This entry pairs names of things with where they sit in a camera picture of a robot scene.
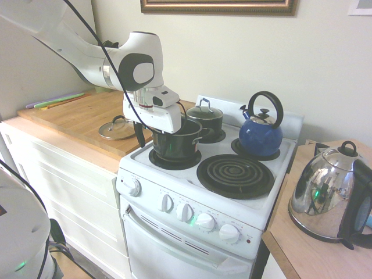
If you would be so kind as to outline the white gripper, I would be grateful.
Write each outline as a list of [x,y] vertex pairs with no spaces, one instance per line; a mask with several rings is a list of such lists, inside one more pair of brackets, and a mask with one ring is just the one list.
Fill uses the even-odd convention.
[[124,98],[123,113],[127,119],[134,121],[135,135],[141,148],[145,146],[146,142],[143,125],[135,113],[139,115],[140,119],[147,126],[166,133],[175,133],[181,128],[181,110],[177,104],[171,105],[168,108],[154,106],[151,110],[142,109],[134,102],[132,104],[135,110],[133,110],[129,101]]

